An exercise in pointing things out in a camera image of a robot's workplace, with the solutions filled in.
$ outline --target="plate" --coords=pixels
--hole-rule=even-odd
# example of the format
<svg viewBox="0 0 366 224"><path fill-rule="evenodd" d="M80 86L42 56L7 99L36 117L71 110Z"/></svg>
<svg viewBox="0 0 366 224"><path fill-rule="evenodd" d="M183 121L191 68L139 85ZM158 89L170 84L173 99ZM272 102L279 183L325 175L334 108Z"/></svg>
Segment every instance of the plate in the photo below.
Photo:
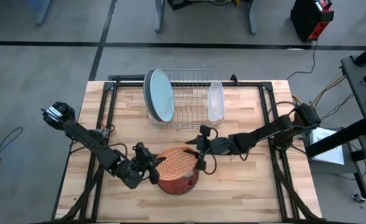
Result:
<svg viewBox="0 0 366 224"><path fill-rule="evenodd" d="M152 77L153 73L154 73L154 70L150 70L144 77L143 96L144 96L144 102L146 102L147 109L150 112L151 116L153 116L153 118L160 121L161 119L157 115L157 113L154 109L153 103L151 102L151 97L150 97L150 81L151 81L151 77Z"/></svg>
<svg viewBox="0 0 366 224"><path fill-rule="evenodd" d="M165 122L173 118L175 99L171 81L164 71L157 69L150 79L150 97L152 105L159 116Z"/></svg>

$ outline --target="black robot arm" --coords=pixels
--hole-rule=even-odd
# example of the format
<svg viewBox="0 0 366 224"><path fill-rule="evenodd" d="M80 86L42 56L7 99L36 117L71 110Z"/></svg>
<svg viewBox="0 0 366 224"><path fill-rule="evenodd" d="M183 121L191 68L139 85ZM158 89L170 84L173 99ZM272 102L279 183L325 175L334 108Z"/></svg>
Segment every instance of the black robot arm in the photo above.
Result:
<svg viewBox="0 0 366 224"><path fill-rule="evenodd" d="M149 171L152 184L158 182L159 174L155 169L165 158L156 159L144 144L139 142L133 149L136 157L129 160L126 155L116 149L110 149L104 137L89 131L75 121L75 111L66 103L56 102L47 110L42 109L43 119L51 127L64 131L70 139L77 140L94 155L99 163L112 176L119 177L130 189L135 189L143 180L144 173Z"/></svg>
<svg viewBox="0 0 366 224"><path fill-rule="evenodd" d="M294 120L289 117L294 113ZM199 159L197 168L205 170L204 157L207 154L231 155L247 154L259 141L273 136L273 147L284 151L293 143L293 137L298 134L308 134L321 123L316 111L312 106L302 104L295 107L290 113L280 116L275 121L262 126L250 133L230 134L227 138L217 136L209 140L211 130L217 130L208 126L200 127L200 135L186 144L196 144L199 152L195 156Z"/></svg>

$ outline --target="wooden table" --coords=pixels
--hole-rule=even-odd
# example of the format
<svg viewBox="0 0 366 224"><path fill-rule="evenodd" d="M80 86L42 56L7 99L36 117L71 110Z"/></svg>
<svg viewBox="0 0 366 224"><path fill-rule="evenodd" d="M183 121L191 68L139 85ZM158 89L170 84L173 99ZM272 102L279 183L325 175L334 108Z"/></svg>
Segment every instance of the wooden table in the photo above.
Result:
<svg viewBox="0 0 366 224"><path fill-rule="evenodd" d="M271 81L276 102L292 101L287 81ZM79 123L94 129L104 82L88 82L79 116ZM225 120L217 126L219 136L250 132L264 125L259 90L254 87L225 87ZM278 105L279 114L291 111L292 105ZM141 87L119 87L113 124L116 129L110 144L123 142L131 149L142 141L152 153L182 145L199 133L196 129L154 129L146 119L146 105ZM302 141L294 145L303 149ZM81 147L75 144L72 150ZM307 157L297 150L287 151L294 188L305 204L321 217L316 191ZM82 193L90 152L87 149L72 154L63 180L56 218L66 214ZM212 158L207 158L213 169ZM278 222L281 221L275 178L267 141L250 150L248 160L239 156L217 156L214 175L200 173L195 188L185 195L164 193L149 180L130 190L117 177L105 173L101 191L98 222ZM284 190L289 217L289 197ZM91 212L93 193L89 198Z"/></svg>

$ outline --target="gray floor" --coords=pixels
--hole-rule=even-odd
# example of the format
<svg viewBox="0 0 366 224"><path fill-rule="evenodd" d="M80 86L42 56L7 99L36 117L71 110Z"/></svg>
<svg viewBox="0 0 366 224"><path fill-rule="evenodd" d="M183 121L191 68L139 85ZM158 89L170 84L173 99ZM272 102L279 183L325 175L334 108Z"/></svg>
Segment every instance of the gray floor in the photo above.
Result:
<svg viewBox="0 0 366 224"><path fill-rule="evenodd" d="M0 1L0 40L99 41L111 0L54 1L43 27L34 24L33 2ZM257 36L247 33L243 6L201 3L173 12L167 5L164 31L156 35L152 1L119 0L107 41L302 44L287 19L292 5L292 0L261 1ZM319 45L366 45L366 1L335 0L332 8L334 21ZM66 101L79 112L95 52L95 47L0 46L0 141L16 126L24 127L23 134L1 154L0 223L50 218L69 141L42 121L40 108ZM292 78L291 91L303 101L313 100L339 72L340 58L360 53L317 51L314 73ZM224 79L233 73L241 80L285 79L296 70L309 70L311 57L310 50L106 48L96 80L152 68L214 68ZM349 94L347 81L330 90L317 106L319 115ZM361 117L351 99L322 126L347 126ZM366 203L360 205L349 197L359 191L354 181L314 174L314 184L324 218L366 222Z"/></svg>

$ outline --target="wire dish rack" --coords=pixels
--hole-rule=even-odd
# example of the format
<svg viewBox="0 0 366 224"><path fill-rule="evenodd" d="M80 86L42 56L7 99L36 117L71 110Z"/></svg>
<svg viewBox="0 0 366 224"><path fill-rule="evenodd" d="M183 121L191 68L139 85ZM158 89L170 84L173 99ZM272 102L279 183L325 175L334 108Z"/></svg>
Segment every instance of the wire dish rack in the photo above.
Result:
<svg viewBox="0 0 366 224"><path fill-rule="evenodd" d="M208 117L209 88L212 82L222 82L217 70L165 70L171 81L175 109L169 122L158 121L149 111L147 120L154 128L161 129L198 129L200 125L215 127L224 120L216 121Z"/></svg>

